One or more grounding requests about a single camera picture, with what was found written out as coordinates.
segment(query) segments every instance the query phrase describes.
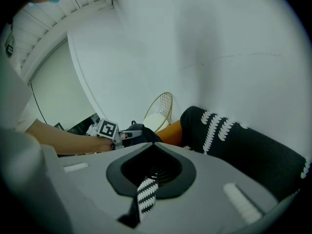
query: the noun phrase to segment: hand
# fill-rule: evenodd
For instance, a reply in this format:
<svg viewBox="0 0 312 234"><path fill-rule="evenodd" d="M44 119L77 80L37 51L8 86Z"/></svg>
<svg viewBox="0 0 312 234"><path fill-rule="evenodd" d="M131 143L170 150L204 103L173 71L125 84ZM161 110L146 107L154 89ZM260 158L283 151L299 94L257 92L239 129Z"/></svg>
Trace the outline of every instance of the hand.
<svg viewBox="0 0 312 234"><path fill-rule="evenodd" d="M105 137L92 137L94 138L94 145L91 148L91 153L103 153L111 151L113 141Z"/></svg>

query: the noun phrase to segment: white shirt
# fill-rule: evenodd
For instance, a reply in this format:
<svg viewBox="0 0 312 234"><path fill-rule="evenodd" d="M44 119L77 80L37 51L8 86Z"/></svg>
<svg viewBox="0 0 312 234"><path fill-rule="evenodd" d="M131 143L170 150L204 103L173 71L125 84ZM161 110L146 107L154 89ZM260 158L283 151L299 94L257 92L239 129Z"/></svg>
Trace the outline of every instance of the white shirt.
<svg viewBox="0 0 312 234"><path fill-rule="evenodd" d="M20 59L18 57L18 52L16 49L11 25L6 24L5 27L3 28L0 43L1 43L0 51L5 53L10 65L20 76L21 75ZM17 124L13 124L12 127L19 132L25 132L34 123L35 120L36 117L32 113L30 105L27 104L23 112L21 113L19 120L17 121Z"/></svg>

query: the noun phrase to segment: person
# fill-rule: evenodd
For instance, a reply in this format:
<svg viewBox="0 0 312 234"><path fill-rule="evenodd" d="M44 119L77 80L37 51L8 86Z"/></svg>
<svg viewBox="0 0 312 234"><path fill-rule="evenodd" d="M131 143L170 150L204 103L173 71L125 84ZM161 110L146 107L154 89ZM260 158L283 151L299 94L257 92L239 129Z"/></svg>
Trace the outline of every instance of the person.
<svg viewBox="0 0 312 234"><path fill-rule="evenodd" d="M4 52L1 56L6 56L6 58L8 58L10 65L18 74L20 74L21 67L17 56L14 36L12 34L13 17L30 2L41 3L47 1L51 0L10 0L10 6L7 6L7 1L1 2L3 5L2 8L5 8L1 18L2 33L0 38L0 51ZM14 128L16 131L26 132L32 135L40 144L47 144L54 147L57 154L61 155L106 152L110 151L112 146L112 141L108 138L74 135L42 123L32 114L29 105L25 107Z"/></svg>

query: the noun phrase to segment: wire chair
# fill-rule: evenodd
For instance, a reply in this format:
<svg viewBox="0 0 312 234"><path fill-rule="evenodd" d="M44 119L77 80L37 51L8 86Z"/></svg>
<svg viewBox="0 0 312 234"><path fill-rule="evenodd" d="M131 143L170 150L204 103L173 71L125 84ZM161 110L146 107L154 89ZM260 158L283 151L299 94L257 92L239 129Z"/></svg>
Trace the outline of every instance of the wire chair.
<svg viewBox="0 0 312 234"><path fill-rule="evenodd" d="M172 94L170 94L169 92L161 94L151 104L150 108L147 110L144 119L149 115L154 114L155 112L157 112L158 114L162 114L165 117L164 121L159 125L159 127L154 132L157 132L166 121L168 121L168 125L170 125L172 115L172 105L173 105L173 97Z"/></svg>

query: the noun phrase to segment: black patterned fabric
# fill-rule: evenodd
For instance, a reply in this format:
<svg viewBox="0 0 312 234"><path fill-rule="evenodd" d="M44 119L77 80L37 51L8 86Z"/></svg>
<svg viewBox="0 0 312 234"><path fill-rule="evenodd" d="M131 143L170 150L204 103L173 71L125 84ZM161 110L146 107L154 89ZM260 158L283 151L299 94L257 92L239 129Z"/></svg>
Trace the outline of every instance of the black patterned fabric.
<svg viewBox="0 0 312 234"><path fill-rule="evenodd" d="M292 149L217 114L192 106L180 122L182 147L228 162L279 201L295 193L309 171L310 162Z"/></svg>

